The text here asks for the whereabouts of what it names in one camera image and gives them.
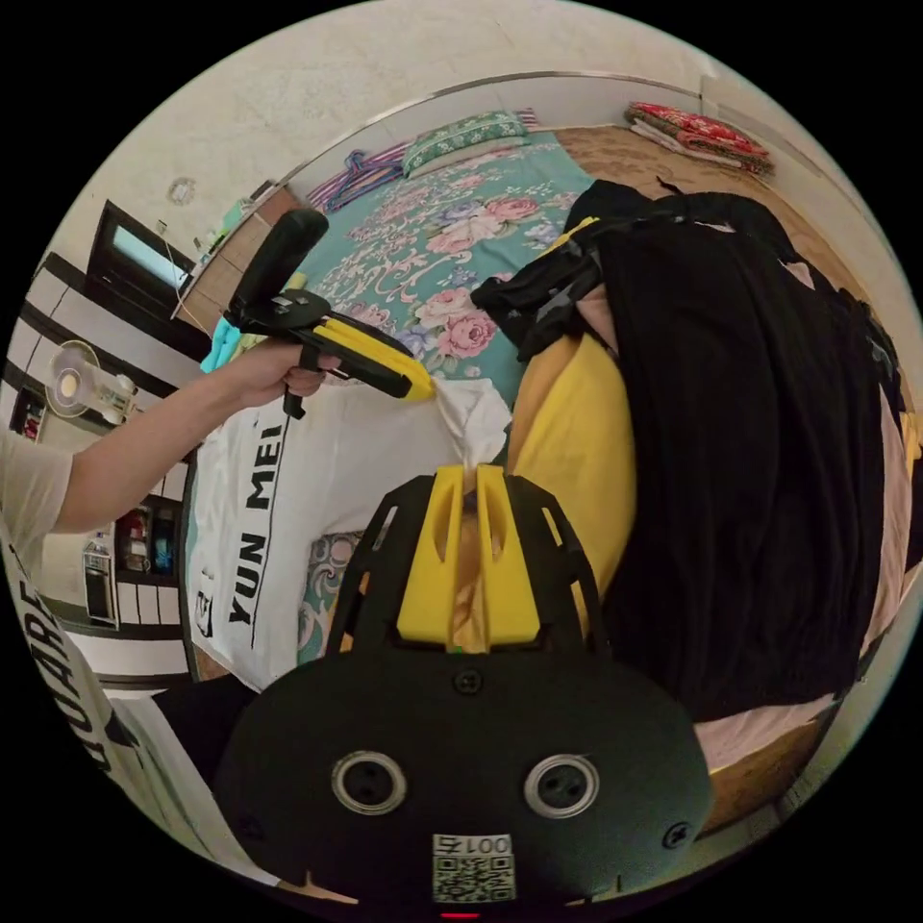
green pillow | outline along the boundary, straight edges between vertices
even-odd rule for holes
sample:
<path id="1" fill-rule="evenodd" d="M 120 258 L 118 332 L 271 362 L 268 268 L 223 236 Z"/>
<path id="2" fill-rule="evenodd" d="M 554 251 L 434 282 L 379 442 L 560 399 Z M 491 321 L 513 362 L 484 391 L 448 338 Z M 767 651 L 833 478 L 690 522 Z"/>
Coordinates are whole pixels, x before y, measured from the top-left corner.
<path id="1" fill-rule="evenodd" d="M 462 151 L 466 147 L 504 138 L 515 143 L 515 138 L 523 138 L 528 134 L 522 119 L 512 112 L 471 115 L 450 125 L 443 125 L 413 141 L 404 152 L 404 176 L 410 176 L 437 157 Z"/>

qr code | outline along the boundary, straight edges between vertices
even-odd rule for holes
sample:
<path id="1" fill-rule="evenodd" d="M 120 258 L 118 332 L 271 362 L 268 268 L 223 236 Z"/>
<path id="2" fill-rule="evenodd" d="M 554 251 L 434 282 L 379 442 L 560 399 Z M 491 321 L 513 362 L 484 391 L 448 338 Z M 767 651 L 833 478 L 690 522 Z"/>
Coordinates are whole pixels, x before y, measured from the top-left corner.
<path id="1" fill-rule="evenodd" d="M 489 904 L 515 896 L 512 856 L 433 856 L 437 904 Z"/>

white t-shirt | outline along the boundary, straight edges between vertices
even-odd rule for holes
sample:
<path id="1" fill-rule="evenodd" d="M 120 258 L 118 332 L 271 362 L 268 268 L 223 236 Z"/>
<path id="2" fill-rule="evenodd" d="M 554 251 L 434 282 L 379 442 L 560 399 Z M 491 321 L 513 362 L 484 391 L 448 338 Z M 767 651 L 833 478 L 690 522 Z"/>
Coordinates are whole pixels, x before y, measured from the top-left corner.
<path id="1" fill-rule="evenodd" d="M 41 543 L 57 522 L 71 457 L 0 434 L 0 545 L 13 606 L 39 674 L 87 755 L 151 820 L 198 855 L 276 885 L 237 844 L 212 793 L 149 699 L 110 701 L 38 598 Z"/>

person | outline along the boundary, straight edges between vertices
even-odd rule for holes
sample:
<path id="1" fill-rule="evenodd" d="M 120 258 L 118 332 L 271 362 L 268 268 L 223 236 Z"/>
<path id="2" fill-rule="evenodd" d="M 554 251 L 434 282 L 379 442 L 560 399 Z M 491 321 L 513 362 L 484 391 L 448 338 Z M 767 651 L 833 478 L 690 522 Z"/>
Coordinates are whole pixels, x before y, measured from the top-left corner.
<path id="1" fill-rule="evenodd" d="M 5 431 L 0 442 L 0 541 L 13 606 L 38 672 L 93 761 L 149 818 L 193 852 L 267 885 L 234 840 L 194 763 L 150 699 L 110 701 L 36 590 L 42 542 L 91 532 L 150 493 L 214 429 L 286 388 L 310 397 L 321 371 L 297 367 L 301 347 L 267 340 L 195 379 L 146 412 L 70 455 Z M 327 896 L 310 882 L 292 889 Z"/>

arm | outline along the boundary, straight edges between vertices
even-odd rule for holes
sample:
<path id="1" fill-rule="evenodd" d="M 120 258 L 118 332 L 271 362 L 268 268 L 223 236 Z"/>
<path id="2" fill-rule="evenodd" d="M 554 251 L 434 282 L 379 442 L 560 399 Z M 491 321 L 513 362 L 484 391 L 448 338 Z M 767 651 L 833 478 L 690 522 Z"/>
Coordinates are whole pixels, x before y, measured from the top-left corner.
<path id="1" fill-rule="evenodd" d="M 261 343 L 75 455 L 54 531 L 89 532 L 113 522 L 228 417 L 275 400 L 286 385 L 302 397 L 314 394 L 324 375 L 297 368 L 300 353 L 300 346 Z M 336 363 L 322 357 L 321 365 Z"/>

